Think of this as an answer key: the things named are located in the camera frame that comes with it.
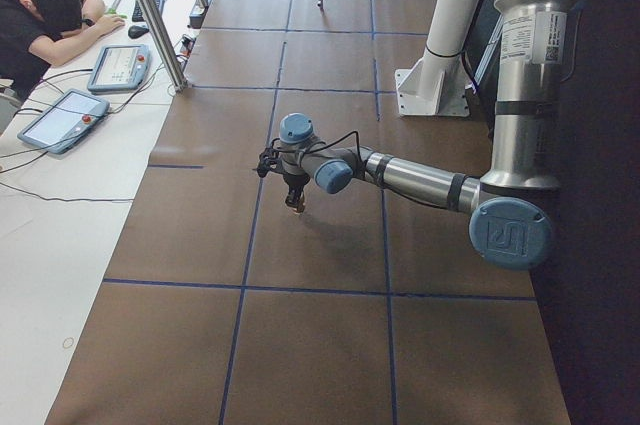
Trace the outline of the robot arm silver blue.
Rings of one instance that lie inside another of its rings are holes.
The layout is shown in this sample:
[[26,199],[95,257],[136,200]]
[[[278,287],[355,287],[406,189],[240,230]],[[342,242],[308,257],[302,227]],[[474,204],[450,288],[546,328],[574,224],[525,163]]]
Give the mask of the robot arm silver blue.
[[[260,154],[258,175],[279,174],[285,202],[302,211],[305,186],[329,194],[353,180],[414,203],[468,216],[476,252],[504,269],[545,262],[555,242],[552,207],[559,181],[551,158],[567,19],[581,0],[494,0],[499,54],[491,164],[480,177],[454,173],[361,144],[326,142],[301,113],[285,116]],[[466,119],[466,91],[476,85],[465,55],[481,0],[437,0],[422,57],[395,73],[399,114]]]

